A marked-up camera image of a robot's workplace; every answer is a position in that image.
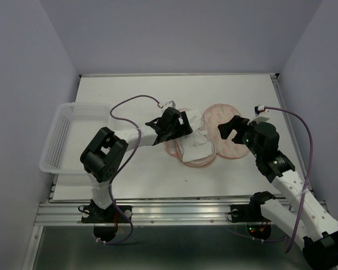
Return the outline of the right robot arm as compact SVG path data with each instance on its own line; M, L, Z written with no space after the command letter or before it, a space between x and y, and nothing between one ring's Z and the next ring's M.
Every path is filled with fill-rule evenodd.
M279 134L274 125L239 115L218 125L222 139L232 131L232 141L245 145L254 155L259 172L292 206L285 208L268 191L257 192L250 202L231 208L232 222L274 222L302 250L311 269L338 266L338 221L330 216L302 180L286 155L279 150Z

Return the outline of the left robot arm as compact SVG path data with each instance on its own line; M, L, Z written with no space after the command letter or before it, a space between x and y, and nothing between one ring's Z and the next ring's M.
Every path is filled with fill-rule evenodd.
M192 134L193 131L187 113L173 107L168 107L162 116L141 127L119 131L108 127L99 129L80 156L80 162L91 178L96 217L107 222L114 216L109 187L119 172L126 152L134 153L139 147L155 146Z

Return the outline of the white bra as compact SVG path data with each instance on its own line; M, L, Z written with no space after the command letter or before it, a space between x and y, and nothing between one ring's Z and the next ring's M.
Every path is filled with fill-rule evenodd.
M202 114L199 110L180 109L185 112L192 128L192 133L175 139L178 155L183 163L202 165L213 157L215 148L206 137L207 131L201 131Z

